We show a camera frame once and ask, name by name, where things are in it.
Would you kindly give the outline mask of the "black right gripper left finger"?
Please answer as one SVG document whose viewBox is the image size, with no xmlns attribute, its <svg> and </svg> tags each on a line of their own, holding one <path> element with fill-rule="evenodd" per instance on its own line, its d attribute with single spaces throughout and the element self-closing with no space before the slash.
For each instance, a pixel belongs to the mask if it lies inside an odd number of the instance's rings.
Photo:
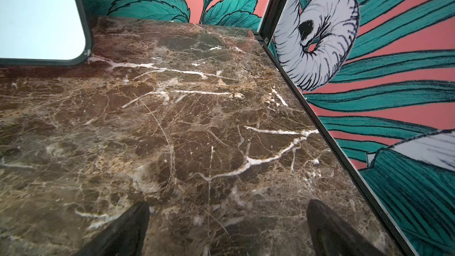
<svg viewBox="0 0 455 256">
<path fill-rule="evenodd" d="M 142 253 L 148 223 L 149 206 L 135 203 L 104 231 L 84 245 L 77 256 L 139 256 Z"/>
</svg>

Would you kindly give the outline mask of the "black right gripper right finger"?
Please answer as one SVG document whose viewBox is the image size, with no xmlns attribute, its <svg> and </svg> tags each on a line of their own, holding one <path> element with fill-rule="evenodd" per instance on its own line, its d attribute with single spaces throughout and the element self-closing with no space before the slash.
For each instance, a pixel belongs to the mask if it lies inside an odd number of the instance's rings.
<svg viewBox="0 0 455 256">
<path fill-rule="evenodd" d="M 306 217 L 317 256 L 384 255 L 320 200 L 309 201 Z"/>
</svg>

